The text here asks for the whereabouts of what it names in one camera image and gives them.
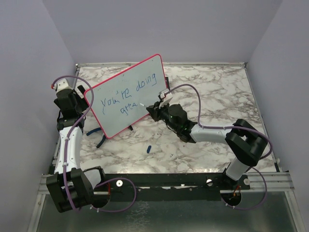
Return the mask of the pink framed whiteboard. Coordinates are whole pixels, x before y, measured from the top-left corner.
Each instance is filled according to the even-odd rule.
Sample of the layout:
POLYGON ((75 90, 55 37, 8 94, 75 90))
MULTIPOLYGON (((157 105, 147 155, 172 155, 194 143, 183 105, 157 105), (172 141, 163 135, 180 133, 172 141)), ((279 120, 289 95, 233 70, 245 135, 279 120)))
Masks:
POLYGON ((167 89, 162 57, 155 54, 84 93, 105 136, 110 139, 148 115, 146 106, 167 89))

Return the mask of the blue marker cap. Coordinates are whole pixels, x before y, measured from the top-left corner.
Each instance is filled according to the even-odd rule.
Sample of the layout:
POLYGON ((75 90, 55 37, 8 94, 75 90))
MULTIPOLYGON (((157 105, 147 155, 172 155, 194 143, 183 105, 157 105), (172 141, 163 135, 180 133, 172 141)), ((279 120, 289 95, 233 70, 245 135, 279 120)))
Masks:
POLYGON ((152 148, 152 146, 151 145, 149 145, 148 147, 147 147, 147 154, 149 154, 150 153, 150 151, 151 151, 151 148, 152 148))

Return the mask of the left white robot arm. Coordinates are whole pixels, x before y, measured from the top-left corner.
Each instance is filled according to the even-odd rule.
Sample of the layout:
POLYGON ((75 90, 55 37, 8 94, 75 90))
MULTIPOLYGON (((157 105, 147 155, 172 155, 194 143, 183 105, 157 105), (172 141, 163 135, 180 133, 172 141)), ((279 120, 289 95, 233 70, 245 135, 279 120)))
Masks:
POLYGON ((84 171, 80 166, 86 100, 66 80, 59 81, 54 89, 54 103, 60 109, 57 119, 60 148, 54 174, 46 179, 46 186, 56 209, 64 213, 93 204, 94 190, 103 190, 107 179, 99 166, 84 171))

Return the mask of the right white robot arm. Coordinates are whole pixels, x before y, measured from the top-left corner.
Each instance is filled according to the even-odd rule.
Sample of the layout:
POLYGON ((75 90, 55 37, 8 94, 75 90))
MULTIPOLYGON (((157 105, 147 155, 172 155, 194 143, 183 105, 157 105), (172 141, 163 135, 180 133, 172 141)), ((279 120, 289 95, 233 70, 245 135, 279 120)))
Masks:
POLYGON ((212 142, 226 144, 233 151, 235 158, 225 169, 222 184, 233 189, 239 184, 241 176, 258 164, 268 144, 268 140, 247 121, 238 119, 232 126, 203 128, 197 122, 188 119, 180 104, 160 103, 147 106, 151 118, 165 122, 168 129, 185 143, 212 142))

